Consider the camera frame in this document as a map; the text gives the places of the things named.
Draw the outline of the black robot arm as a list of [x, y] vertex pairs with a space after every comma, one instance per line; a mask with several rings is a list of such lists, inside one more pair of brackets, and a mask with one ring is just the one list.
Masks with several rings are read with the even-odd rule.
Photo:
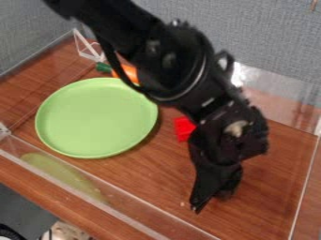
[[232, 55], [187, 22], [163, 22], [131, 0], [42, 2], [89, 28], [123, 83], [194, 123], [190, 208], [200, 212], [238, 188], [242, 161], [269, 151], [267, 119], [231, 83]]

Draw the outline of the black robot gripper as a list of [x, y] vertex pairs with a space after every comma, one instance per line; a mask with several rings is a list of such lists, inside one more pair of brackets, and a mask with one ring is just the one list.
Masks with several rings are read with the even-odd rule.
[[211, 197], [227, 200], [242, 180], [243, 168], [230, 174], [228, 168], [243, 160], [266, 154], [269, 125], [259, 109], [248, 102], [227, 100], [202, 108], [198, 125], [188, 138], [195, 181], [190, 194], [190, 209], [199, 214]]

